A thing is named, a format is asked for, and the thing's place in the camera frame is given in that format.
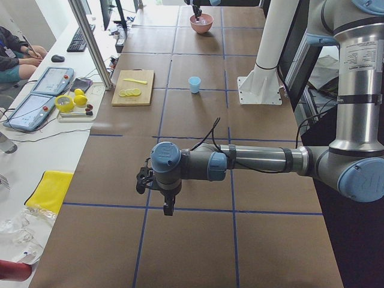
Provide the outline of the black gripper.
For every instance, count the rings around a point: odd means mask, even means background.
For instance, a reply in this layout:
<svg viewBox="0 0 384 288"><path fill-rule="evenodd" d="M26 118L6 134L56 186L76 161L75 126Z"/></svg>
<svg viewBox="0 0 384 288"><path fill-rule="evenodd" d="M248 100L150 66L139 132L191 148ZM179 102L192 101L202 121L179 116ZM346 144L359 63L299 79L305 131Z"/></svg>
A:
<svg viewBox="0 0 384 288"><path fill-rule="evenodd" d="M158 182L160 193L164 195L164 205L163 212L164 215L173 215L174 205L175 205L175 195L177 195L181 190L181 181L176 181L170 184L165 184Z"/></svg>

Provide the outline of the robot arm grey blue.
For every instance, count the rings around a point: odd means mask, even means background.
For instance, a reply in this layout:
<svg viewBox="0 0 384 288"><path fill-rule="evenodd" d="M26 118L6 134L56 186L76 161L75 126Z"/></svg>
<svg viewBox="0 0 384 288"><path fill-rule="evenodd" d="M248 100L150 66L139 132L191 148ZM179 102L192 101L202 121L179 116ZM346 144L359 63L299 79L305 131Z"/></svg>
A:
<svg viewBox="0 0 384 288"><path fill-rule="evenodd" d="M182 181L221 181L230 169L295 172L322 181L344 197L383 197L383 145L378 141L383 81L383 2L310 1L307 41L338 45L336 137L328 146L266 148L200 142L191 149L155 145L137 174L136 189L158 190L173 214Z"/></svg>

